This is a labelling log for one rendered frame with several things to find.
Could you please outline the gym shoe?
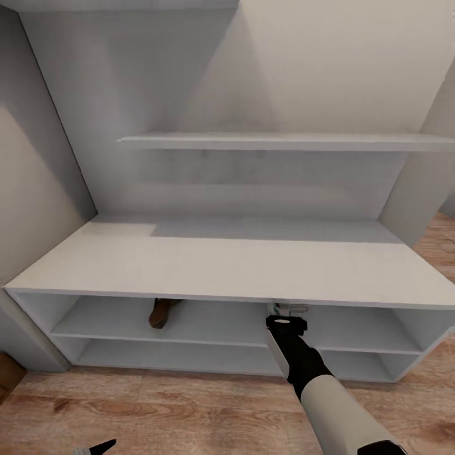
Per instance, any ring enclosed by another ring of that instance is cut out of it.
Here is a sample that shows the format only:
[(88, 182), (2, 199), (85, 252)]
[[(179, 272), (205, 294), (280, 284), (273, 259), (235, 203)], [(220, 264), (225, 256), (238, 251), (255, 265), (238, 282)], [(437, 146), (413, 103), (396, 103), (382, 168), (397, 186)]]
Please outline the gym shoe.
[(270, 315), (278, 315), (280, 316), (280, 303), (268, 303), (268, 316)]

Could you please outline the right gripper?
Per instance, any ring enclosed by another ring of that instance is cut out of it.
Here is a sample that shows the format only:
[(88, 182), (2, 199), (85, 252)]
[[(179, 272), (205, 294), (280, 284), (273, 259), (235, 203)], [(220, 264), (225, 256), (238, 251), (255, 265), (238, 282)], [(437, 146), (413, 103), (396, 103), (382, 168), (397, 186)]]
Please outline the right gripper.
[(304, 335), (304, 331), (307, 331), (308, 330), (308, 326), (307, 326), (307, 322), (305, 322), (305, 320), (303, 320), (301, 317), (280, 317), (278, 315), (270, 315), (268, 318), (266, 318), (266, 326), (270, 326), (273, 324), (273, 321), (274, 320), (278, 320), (278, 319), (285, 319), (285, 320), (289, 320), (292, 325), (294, 326), (294, 328), (296, 329), (296, 332), (299, 336), (303, 336)]

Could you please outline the sandal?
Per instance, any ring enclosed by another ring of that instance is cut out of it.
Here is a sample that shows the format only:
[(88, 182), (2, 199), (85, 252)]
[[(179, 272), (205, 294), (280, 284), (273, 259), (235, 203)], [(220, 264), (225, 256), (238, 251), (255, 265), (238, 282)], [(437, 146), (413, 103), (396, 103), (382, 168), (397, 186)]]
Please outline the sandal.
[(165, 299), (156, 298), (154, 302), (154, 311), (149, 317), (149, 322), (152, 328), (162, 329), (168, 320), (168, 314), (171, 308), (179, 303), (182, 303), (183, 299)]

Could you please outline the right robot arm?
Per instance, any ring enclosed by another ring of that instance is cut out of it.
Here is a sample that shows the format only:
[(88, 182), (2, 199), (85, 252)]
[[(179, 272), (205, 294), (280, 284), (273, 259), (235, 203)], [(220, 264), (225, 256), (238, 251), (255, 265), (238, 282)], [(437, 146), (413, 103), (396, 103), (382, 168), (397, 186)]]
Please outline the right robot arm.
[(291, 313), (306, 304), (280, 304), (266, 318), (266, 343), (294, 390), (324, 455), (410, 455), (404, 446), (339, 383), (320, 353), (300, 337), (307, 322)]

